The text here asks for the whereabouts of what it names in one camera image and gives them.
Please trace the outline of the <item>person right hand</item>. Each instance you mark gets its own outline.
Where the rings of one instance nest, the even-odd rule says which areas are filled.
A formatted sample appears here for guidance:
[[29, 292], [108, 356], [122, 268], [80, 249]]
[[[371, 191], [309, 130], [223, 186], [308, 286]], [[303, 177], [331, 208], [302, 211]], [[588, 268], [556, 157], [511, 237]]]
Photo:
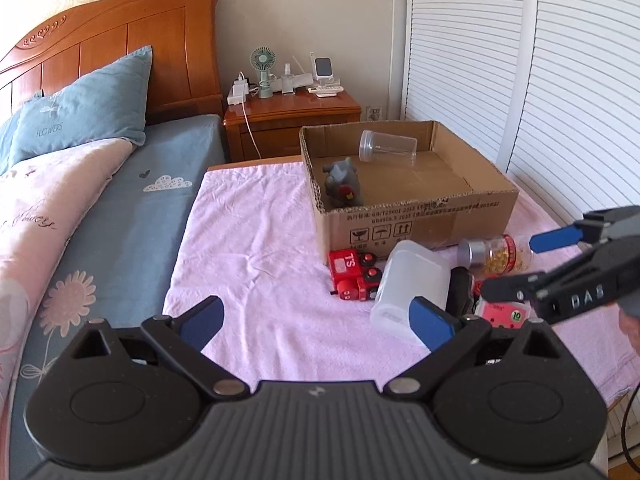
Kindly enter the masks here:
[[620, 330], [628, 338], [631, 347], [640, 354], [640, 320], [620, 310]]

